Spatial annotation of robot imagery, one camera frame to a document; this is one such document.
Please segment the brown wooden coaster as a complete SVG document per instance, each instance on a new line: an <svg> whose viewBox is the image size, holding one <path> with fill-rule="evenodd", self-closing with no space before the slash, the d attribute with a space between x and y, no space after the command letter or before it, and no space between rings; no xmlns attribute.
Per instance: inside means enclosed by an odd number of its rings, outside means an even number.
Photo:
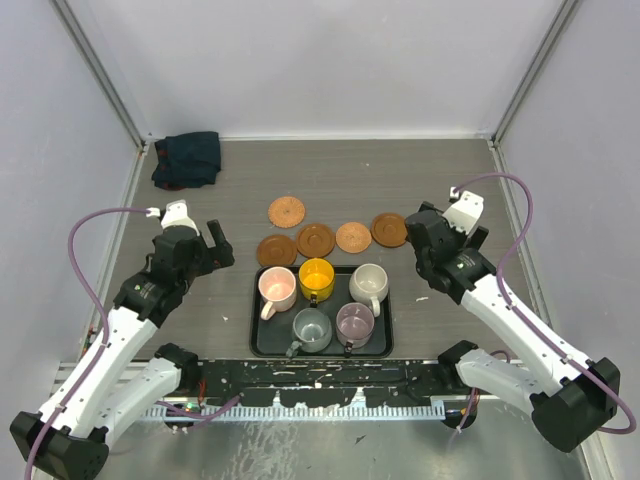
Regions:
<svg viewBox="0 0 640 480"><path fill-rule="evenodd" d="M335 234L325 224L308 224L298 231L296 246L306 258L324 258L335 248Z"/></svg>
<svg viewBox="0 0 640 480"><path fill-rule="evenodd" d="M385 248L398 248L407 240L405 219L397 213L377 215L371 223L370 231L373 239Z"/></svg>
<svg viewBox="0 0 640 480"><path fill-rule="evenodd" d="M295 263L297 247L295 242L287 236L270 235L258 245L256 257L263 267L289 266Z"/></svg>

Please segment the pink ceramic mug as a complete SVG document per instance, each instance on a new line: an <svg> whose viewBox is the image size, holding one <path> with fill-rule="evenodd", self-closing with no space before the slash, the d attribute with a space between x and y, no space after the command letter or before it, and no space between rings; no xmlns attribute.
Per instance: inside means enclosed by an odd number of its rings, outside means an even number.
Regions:
<svg viewBox="0 0 640 480"><path fill-rule="evenodd" d="M265 270L258 280L258 290L264 302L261 320L270 320L276 313L291 309L297 298L297 280L285 267L274 266Z"/></svg>

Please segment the woven rattan coaster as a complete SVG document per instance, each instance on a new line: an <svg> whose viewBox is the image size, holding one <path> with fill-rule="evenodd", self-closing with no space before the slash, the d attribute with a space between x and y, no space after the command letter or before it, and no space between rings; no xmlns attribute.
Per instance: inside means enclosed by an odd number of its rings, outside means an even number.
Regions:
<svg viewBox="0 0 640 480"><path fill-rule="evenodd" d="M304 220L305 215L305 205L293 196L279 197L268 208L268 218L278 228L293 228Z"/></svg>
<svg viewBox="0 0 640 480"><path fill-rule="evenodd" d="M364 252L371 244L372 236L369 229L359 222L347 222L336 231L336 244L350 254Z"/></svg>

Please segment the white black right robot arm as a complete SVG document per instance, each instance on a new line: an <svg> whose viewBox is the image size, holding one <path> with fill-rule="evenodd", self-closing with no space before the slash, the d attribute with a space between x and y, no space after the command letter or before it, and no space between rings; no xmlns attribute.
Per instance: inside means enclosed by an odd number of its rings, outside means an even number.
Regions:
<svg viewBox="0 0 640 480"><path fill-rule="evenodd" d="M463 340L439 356L440 385L452 394L474 387L499 397L529 415L549 444L569 453L616 415L620 371L608 358L594 361L564 341L498 283L495 267L479 251L487 229L469 230L482 209L480 201L469 212L424 202L409 215L405 226L416 271L487 325L525 366L496 360Z"/></svg>

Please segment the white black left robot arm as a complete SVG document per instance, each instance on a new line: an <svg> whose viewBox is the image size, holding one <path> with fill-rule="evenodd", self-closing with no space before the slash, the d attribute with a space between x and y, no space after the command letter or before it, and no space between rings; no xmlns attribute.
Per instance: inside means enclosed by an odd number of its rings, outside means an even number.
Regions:
<svg viewBox="0 0 640 480"><path fill-rule="evenodd" d="M197 355L172 343L161 346L122 390L112 389L193 281L233 265L233 248L219 222L207 227L213 246L186 223L165 227L145 267L121 285L103 330L64 384L38 412L16 415L10 433L27 462L27 478L35 469L55 479L95 478L111 446L146 409L170 393L197 390Z"/></svg>

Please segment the cream ceramic mug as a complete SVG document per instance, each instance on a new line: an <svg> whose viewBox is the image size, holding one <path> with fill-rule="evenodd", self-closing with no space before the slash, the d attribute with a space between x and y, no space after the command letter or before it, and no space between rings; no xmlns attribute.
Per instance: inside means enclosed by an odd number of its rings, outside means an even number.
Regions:
<svg viewBox="0 0 640 480"><path fill-rule="evenodd" d="M375 318L381 314L381 304L386 299L388 291L388 275L380 265L363 264L351 275L349 292L352 299L367 306Z"/></svg>

